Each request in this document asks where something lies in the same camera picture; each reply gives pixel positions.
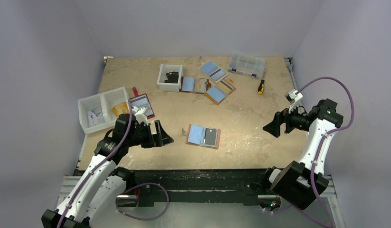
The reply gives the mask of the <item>pink card holder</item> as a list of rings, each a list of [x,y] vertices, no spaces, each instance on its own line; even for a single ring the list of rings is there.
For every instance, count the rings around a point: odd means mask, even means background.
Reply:
[[[186,136],[185,143],[190,144],[190,145],[200,146],[200,147],[218,149],[219,143],[220,143],[221,129],[218,129],[218,137],[217,137],[216,147],[208,147],[203,144],[206,128],[208,128],[208,127],[202,127],[202,126],[194,125],[194,124],[190,124],[188,126],[187,130],[182,128],[182,134],[184,136]]]

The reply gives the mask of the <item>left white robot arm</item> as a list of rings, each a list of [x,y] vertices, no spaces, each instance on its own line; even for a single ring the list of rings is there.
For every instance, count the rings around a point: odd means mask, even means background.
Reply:
[[[109,200],[141,187],[133,171],[117,165],[130,147],[162,147],[174,142],[160,121],[154,124],[156,133],[152,133],[144,114],[121,114],[114,128],[98,142],[88,168],[69,195],[56,209],[44,212],[43,227],[88,228]]]

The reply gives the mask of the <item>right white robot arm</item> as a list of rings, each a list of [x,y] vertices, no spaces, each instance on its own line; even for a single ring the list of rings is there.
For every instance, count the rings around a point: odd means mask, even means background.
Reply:
[[[335,130],[343,123],[343,116],[336,112],[336,107],[336,102],[325,99],[308,113],[286,108],[276,112],[273,121],[263,127],[276,138],[281,135],[282,124],[285,133],[294,129],[308,132],[307,144],[298,161],[292,161],[283,169],[269,168],[264,173],[260,181],[264,192],[274,192],[304,210],[326,190],[329,181],[324,178],[324,161]]]

